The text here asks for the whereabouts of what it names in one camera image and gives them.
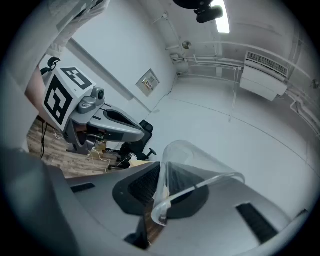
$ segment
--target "electrical panel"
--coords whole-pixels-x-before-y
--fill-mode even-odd
[[[149,95],[156,89],[160,81],[157,79],[156,75],[150,69],[145,75],[136,83],[136,86],[144,93],[145,96]]]

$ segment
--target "ceiling light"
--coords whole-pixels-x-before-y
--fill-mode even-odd
[[[226,33],[226,34],[230,33],[228,14],[227,14],[227,9],[226,9],[224,0],[214,0],[211,3],[211,7],[215,7],[215,6],[221,6],[223,10],[223,16],[221,18],[215,19],[218,32]]]

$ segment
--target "air vent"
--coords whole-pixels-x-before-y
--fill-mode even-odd
[[[269,241],[278,234],[274,227],[251,203],[241,204],[237,206],[236,209],[261,244]]]
[[[72,186],[71,190],[72,190],[73,193],[78,193],[78,192],[81,192],[81,191],[92,189],[94,187],[95,187],[95,185],[93,185],[92,183],[86,183],[86,184]]]
[[[286,78],[288,77],[288,69],[269,58],[248,51],[246,53],[246,59],[272,69]]]

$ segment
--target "security camera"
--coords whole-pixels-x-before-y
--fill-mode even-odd
[[[213,0],[173,0],[178,6],[194,10],[196,21],[206,23],[221,18],[224,11],[221,6],[211,7]]]

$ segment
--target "wall-mounted unit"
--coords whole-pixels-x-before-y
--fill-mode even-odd
[[[160,83],[155,73],[150,69],[141,79],[136,83],[136,86],[144,93],[145,96],[154,91],[157,85]]]
[[[245,56],[240,87],[273,101],[287,90],[284,84],[288,69],[262,55],[248,51]]]

